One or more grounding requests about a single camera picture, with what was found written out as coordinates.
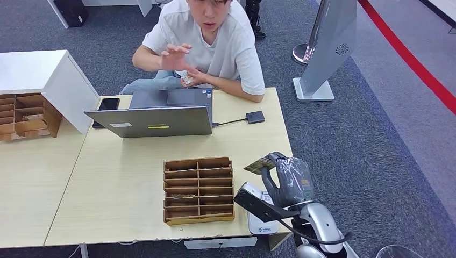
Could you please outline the person's left hand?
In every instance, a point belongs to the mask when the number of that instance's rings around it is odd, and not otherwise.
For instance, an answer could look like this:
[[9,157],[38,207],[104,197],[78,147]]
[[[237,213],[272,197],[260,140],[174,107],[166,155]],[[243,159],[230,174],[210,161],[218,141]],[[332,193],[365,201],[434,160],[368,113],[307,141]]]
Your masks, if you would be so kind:
[[186,76],[181,79],[184,87],[197,87],[208,82],[208,75],[200,71],[186,71]]

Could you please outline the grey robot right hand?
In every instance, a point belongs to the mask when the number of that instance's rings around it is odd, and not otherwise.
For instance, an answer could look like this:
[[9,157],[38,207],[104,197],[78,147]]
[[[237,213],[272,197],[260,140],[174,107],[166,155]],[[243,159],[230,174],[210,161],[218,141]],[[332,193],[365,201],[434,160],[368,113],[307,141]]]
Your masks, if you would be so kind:
[[314,184],[306,162],[279,152],[265,156],[261,178],[274,205],[285,208],[314,201]]

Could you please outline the person's right hand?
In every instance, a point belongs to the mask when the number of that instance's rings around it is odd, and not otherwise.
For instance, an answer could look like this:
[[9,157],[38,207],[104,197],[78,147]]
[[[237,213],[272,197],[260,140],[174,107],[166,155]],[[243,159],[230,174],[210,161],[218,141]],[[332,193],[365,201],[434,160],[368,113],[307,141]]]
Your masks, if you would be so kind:
[[194,67],[185,61],[185,57],[190,53],[190,49],[192,49],[192,46],[189,44],[179,46],[168,44],[166,50],[161,52],[161,69],[176,71],[186,70],[194,73]]

